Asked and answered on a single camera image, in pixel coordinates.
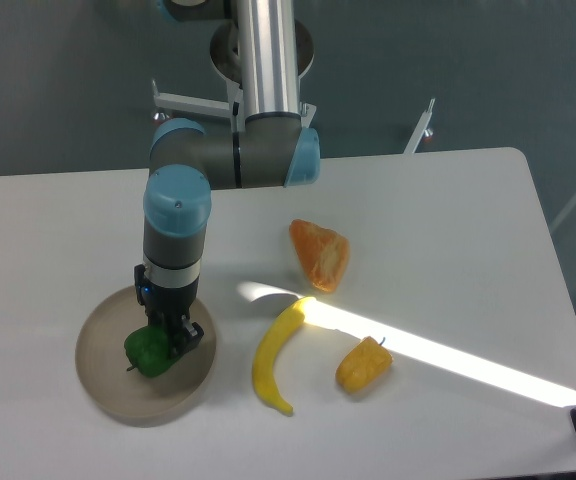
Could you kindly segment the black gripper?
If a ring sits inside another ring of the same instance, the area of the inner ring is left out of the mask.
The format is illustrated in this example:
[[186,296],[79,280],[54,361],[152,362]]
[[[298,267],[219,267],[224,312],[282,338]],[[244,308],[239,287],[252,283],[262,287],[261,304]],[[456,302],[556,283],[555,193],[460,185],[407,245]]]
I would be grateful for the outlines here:
[[203,328],[191,321],[190,307],[196,299],[199,278],[176,288],[160,286],[146,275],[143,264],[134,267],[137,301],[145,308],[148,325],[161,327],[168,335],[171,358],[181,358],[195,349]]

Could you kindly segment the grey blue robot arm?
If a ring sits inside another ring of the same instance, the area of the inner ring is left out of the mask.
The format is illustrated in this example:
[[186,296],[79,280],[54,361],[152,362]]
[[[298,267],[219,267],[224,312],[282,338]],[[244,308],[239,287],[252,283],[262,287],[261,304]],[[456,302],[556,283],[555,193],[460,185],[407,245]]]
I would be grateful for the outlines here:
[[150,149],[143,197],[143,262],[134,269],[137,301],[178,359],[204,335],[192,321],[215,190],[304,185],[320,170],[317,132],[302,123],[294,7],[239,1],[237,29],[243,126],[210,136],[196,122],[160,125]]

